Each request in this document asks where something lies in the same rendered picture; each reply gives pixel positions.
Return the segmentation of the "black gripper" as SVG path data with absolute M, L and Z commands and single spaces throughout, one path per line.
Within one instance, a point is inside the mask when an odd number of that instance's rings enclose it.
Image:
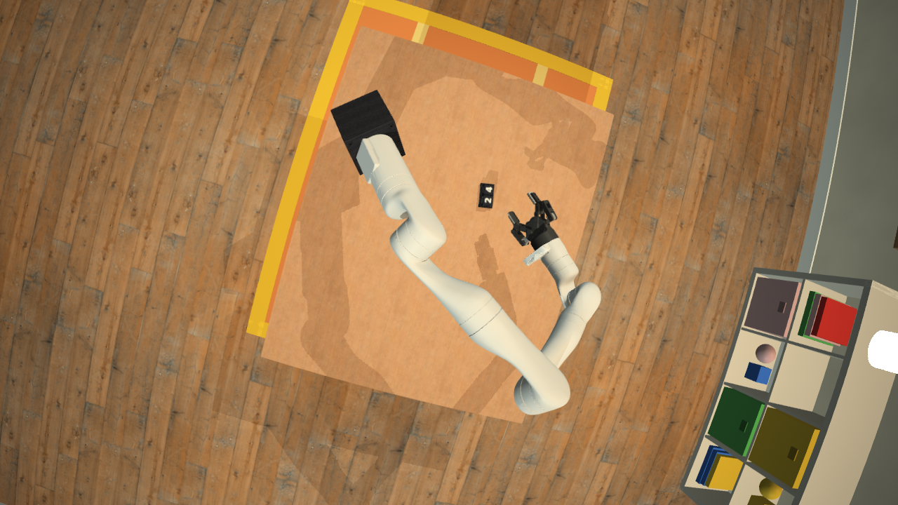
M 511 230 L 514 238 L 521 244 L 521 246 L 525 246 L 530 242 L 532 248 L 536 250 L 541 248 L 542 244 L 551 242 L 555 238 L 559 238 L 558 234 L 551 228 L 551 222 L 557 220 L 557 215 L 548 199 L 541 201 L 536 193 L 532 191 L 528 192 L 527 195 L 530 198 L 530 201 L 535 204 L 535 216 L 531 217 L 530 221 L 526 222 L 526 224 L 519 223 L 520 220 L 517 215 L 514 214 L 514 211 L 508 212 L 508 218 L 514 226 Z M 545 219 L 545 213 L 547 220 Z M 525 232 L 526 237 L 525 234 L 522 234 L 521 232 Z

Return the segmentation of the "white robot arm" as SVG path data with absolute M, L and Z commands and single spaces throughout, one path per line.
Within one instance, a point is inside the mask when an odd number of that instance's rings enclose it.
M 472 341 L 521 372 L 514 387 L 518 408 L 526 415 L 541 415 L 564 406 L 570 400 L 570 385 L 558 368 L 577 346 L 602 294 L 592 282 L 575 287 L 579 271 L 561 239 L 543 244 L 523 260 L 530 266 L 541 259 L 555 279 L 565 308 L 540 351 L 490 292 L 447 275 L 431 262 L 429 257 L 446 242 L 445 228 L 418 189 L 390 135 L 362 140 L 356 159 L 384 213 L 392 220 L 405 220 L 390 236 L 395 255 L 429 288 Z

